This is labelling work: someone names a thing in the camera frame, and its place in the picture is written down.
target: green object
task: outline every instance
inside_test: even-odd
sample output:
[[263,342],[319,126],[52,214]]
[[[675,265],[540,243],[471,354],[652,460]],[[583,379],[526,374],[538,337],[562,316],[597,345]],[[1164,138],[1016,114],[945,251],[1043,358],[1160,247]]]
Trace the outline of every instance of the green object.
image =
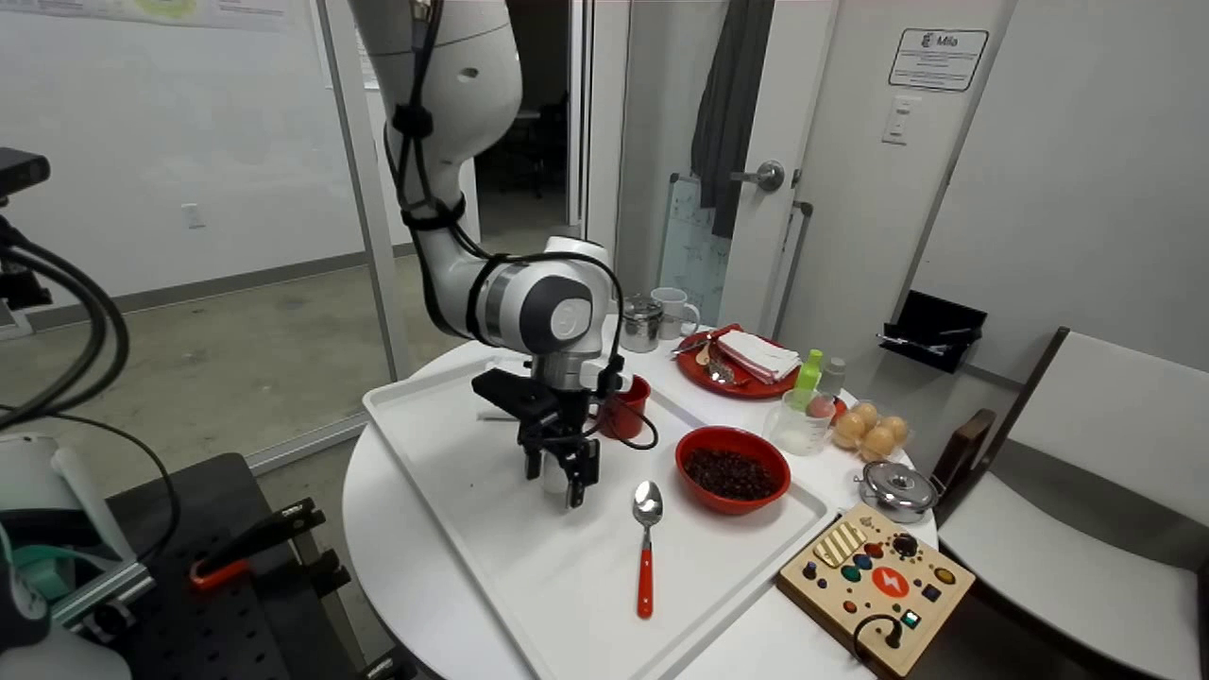
[[74,588],[74,551],[52,543],[23,543],[13,559],[38,602],[64,602]]
[[815,397],[819,383],[825,383],[825,364],[826,354],[819,348],[812,348],[806,354],[806,364],[799,367],[799,383],[793,388],[786,394],[790,410],[806,411],[810,401]]

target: white chair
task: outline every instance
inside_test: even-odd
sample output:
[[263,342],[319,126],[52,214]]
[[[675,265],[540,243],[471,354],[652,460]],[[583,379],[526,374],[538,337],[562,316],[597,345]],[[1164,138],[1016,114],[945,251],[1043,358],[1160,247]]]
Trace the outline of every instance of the white chair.
[[[1078,471],[1108,500],[1155,504],[1164,523],[1145,533],[1164,537],[1174,517],[1204,547],[1209,374],[1062,330],[990,450],[990,469],[940,525],[940,543],[982,587],[1071,641],[1135,671],[1203,677],[1199,576],[1093,537],[1071,525],[1073,514],[1059,523],[1029,476],[1004,471],[1014,456]],[[1078,483],[1048,493],[1087,517],[1087,508],[1071,504]]]

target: red button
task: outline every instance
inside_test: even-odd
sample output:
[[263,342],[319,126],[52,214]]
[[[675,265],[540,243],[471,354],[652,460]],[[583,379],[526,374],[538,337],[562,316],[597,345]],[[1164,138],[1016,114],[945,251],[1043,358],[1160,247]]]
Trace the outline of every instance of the red button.
[[872,587],[883,593],[883,598],[906,598],[911,593],[911,582],[893,572],[893,566],[875,566],[872,572]]

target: spoon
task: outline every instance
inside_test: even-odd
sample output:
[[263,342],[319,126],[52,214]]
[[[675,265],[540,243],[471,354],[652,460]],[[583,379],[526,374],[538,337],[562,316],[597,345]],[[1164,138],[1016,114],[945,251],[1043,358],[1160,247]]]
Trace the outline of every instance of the spoon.
[[710,354],[708,374],[714,384],[733,384],[733,371],[719,354]]
[[652,547],[651,547],[651,525],[665,517],[665,494],[652,481],[641,481],[634,488],[634,523],[641,525],[641,559],[637,559],[637,621],[652,617]]

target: round white table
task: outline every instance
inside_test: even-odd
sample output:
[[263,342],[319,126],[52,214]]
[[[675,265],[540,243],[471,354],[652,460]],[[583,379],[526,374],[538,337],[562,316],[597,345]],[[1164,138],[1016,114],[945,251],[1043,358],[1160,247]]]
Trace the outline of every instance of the round white table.
[[[489,358],[494,348],[462,345],[417,379],[467,358]],[[673,348],[627,354],[627,374],[641,374],[652,388],[675,394],[675,403],[703,425],[763,430],[775,401],[728,401],[690,384]],[[858,504],[861,460],[841,450],[790,456],[793,483],[845,509]],[[427,509],[417,483],[397,469],[385,439],[365,427],[355,441],[345,476],[345,533],[358,587],[373,614],[423,666],[442,677],[529,677],[520,650],[494,621],[485,588],[471,582],[437,517]],[[938,525],[913,525],[918,542],[938,543]],[[815,629],[790,598],[768,587],[680,677],[869,677],[825,629]]]

